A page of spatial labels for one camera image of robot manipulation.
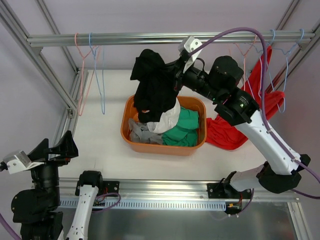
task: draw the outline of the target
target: metal rod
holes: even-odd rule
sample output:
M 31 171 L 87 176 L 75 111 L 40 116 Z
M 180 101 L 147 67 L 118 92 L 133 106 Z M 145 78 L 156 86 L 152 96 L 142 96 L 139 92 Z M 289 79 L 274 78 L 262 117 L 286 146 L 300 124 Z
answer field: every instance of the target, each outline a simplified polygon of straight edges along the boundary
M 44 0 L 35 0 L 35 2 L 37 3 L 40 11 L 42 12 L 44 19 L 46 20 L 48 26 L 50 27 L 51 32 L 53 34 L 61 34 L 52 15 L 51 15 L 51 13 L 49 12 L 49 9 L 48 9 L 45 1 Z M 75 61 L 72 58 L 68 48 L 65 46 L 62 46 L 61 49 L 62 49 L 62 52 L 63 52 L 66 60 L 68 61 L 69 65 L 71 66 L 72 70 L 74 71 L 75 74 L 77 74 L 78 68 L 77 68 Z
M 276 30 L 284 29 L 285 25 L 287 24 L 287 22 L 291 18 L 291 16 L 294 13 L 294 11 L 297 9 L 297 7 L 298 7 L 300 2 L 301 2 L 301 0 L 292 0 L 292 2 L 289 4 L 288 8 L 284 12 L 281 20 L 277 24 L 277 26 L 275 28 Z
M 77 110 L 77 105 L 72 99 L 70 94 L 65 90 L 65 88 L 60 83 L 57 75 L 54 73 L 51 66 L 48 64 L 44 56 L 36 54 L 33 48 L 27 42 L 28 32 L 25 30 L 21 24 L 18 17 L 14 14 L 10 5 L 6 0 L 0 0 L 0 22 L 23 50 L 26 56 L 30 59 L 39 73 L 50 83 L 54 90 L 60 95 L 64 104 L 74 111 Z
M 288 75 L 287 79 L 290 75 L 292 75 L 298 67 L 304 62 L 305 59 L 313 52 L 314 49 L 320 44 L 320 19 L 313 27 L 314 37 L 310 41 L 309 44 L 303 46 L 302 49 L 297 49 L 292 55 L 289 60 L 289 68 L 288 68 Z M 279 73 L 273 79 L 273 86 L 275 90 L 278 90 L 285 82 L 286 78 L 286 71 L 287 65 L 285 64 Z M 272 88 L 269 86 L 266 91 L 270 91 Z
M 216 36 L 219 32 L 185 32 L 185 33 L 93 33 L 91 34 L 92 45 L 143 45 L 143 44 L 179 44 L 184 38 L 194 36 L 201 41 Z M 301 31 L 275 31 L 275 43 L 298 42 Z M 262 35 L 267 42 L 273 39 L 272 31 L 263 31 Z M 306 30 L 301 43 L 309 43 L 314 37 L 311 30 Z M 74 34 L 59 35 L 31 35 L 27 39 L 32 47 L 62 47 L 75 46 Z M 221 37 L 214 43 L 253 43 L 255 35 L 250 32 L 235 32 Z M 89 34 L 78 34 L 79 46 L 89 45 Z

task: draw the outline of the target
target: orange basket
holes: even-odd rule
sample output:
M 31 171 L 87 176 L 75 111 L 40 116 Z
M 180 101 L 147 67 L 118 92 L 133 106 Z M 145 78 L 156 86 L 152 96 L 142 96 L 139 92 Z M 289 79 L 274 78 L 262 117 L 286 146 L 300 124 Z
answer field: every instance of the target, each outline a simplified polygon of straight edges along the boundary
M 149 154 L 167 154 L 176 156 L 190 156 L 198 148 L 200 148 L 206 141 L 207 138 L 207 122 L 206 122 L 206 107 L 202 101 L 196 97 L 191 96 L 178 96 L 180 106 L 197 111 L 199 114 L 199 128 L 196 130 L 198 133 L 198 140 L 196 146 L 168 146 L 168 145 L 157 145 L 148 143 L 132 142 L 130 140 L 130 129 L 128 120 L 134 119 L 137 121 L 138 111 L 134 107 L 134 96 L 131 96 L 126 101 L 125 109 L 121 124 L 121 135 L 123 139 L 130 145 L 130 147 L 138 153 L 149 153 Z

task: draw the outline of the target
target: red fabric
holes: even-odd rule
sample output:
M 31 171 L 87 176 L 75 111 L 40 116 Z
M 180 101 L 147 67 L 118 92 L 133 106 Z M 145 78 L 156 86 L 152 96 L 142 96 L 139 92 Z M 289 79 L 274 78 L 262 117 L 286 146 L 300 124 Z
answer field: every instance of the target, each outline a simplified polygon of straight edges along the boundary
M 272 48 L 269 46 L 267 48 L 267 62 L 269 64 L 270 58 L 272 55 Z M 261 106 L 261 99 L 258 95 L 260 90 L 260 77 L 261 77 L 261 64 L 260 61 L 256 63 L 253 71 L 248 78 L 251 84 L 252 92 L 254 99 Z M 248 82 L 245 83 L 245 91 L 250 95 L 251 91 L 249 88 Z M 284 102 L 285 94 L 282 91 L 274 91 L 271 93 L 265 94 L 265 113 L 266 118 L 269 120 L 277 111 L 278 106 L 281 106 Z M 206 142 L 213 144 L 219 148 L 226 150 L 235 150 L 242 146 L 248 138 L 239 132 L 234 126 L 230 126 L 225 120 L 220 116 L 217 116 L 216 119 L 207 118 L 206 119 L 206 128 L 207 128 L 207 137 Z

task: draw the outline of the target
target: white table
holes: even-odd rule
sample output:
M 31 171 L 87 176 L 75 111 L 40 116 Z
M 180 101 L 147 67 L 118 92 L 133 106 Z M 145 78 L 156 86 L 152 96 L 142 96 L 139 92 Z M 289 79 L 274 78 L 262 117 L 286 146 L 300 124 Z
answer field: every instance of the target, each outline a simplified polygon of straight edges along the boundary
M 102 86 L 102 70 L 98 70 L 97 75 Z M 264 163 L 265 158 L 250 141 L 234 151 L 205 143 L 192 156 L 133 151 L 120 132 L 126 101 L 135 94 L 139 84 L 137 80 L 130 81 L 130 75 L 130 70 L 104 70 L 105 115 L 93 76 L 85 109 L 78 118 L 74 134 L 79 157 L 59 168 L 61 178 L 78 178 L 84 170 L 97 170 L 108 179 L 220 180 L 232 171 L 244 171 Z M 209 100 L 185 87 L 180 95 L 201 99 L 207 117 L 215 118 L 215 106 Z

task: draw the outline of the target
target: clothing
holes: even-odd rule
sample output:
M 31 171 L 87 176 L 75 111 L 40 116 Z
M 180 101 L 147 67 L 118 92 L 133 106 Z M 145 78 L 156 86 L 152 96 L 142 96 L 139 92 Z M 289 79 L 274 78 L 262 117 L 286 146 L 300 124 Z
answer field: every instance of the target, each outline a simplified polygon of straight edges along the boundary
M 141 123 L 159 122 L 162 113 L 176 104 L 174 74 L 166 71 L 165 66 L 161 56 L 150 49 L 143 50 L 135 60 L 130 80 L 140 81 L 133 106 Z
M 135 122 L 132 118 L 128 120 L 130 140 L 134 143 L 142 144 L 163 144 L 162 134 L 152 133 L 148 130 L 147 124 Z
M 267 62 L 269 64 L 272 55 L 272 48 L 269 46 L 267 48 Z M 255 101 L 262 107 L 262 101 L 259 97 L 260 91 L 260 78 L 261 78 L 261 64 L 260 61 L 257 62 L 253 71 L 248 78 L 250 82 L 253 96 Z M 248 82 L 245 83 L 245 91 L 251 96 L 251 91 Z M 269 120 L 277 111 L 278 106 L 281 106 L 284 102 L 285 94 L 281 91 L 274 91 L 271 93 L 265 93 L 265 113 L 266 118 Z M 220 116 L 216 119 L 207 118 L 206 119 L 206 129 L 207 138 L 206 142 L 211 143 L 219 148 L 226 150 L 235 150 L 242 146 L 248 138 L 238 131 L 234 126 L 230 126 L 225 120 Z
M 170 110 L 163 112 L 160 121 L 150 121 L 146 125 L 151 133 L 163 134 L 177 125 L 180 115 L 180 103 L 178 99 L 175 100 L 175 105 Z
M 166 131 L 163 136 L 163 145 L 194 147 L 197 145 L 199 128 L 199 114 L 181 107 L 176 126 Z

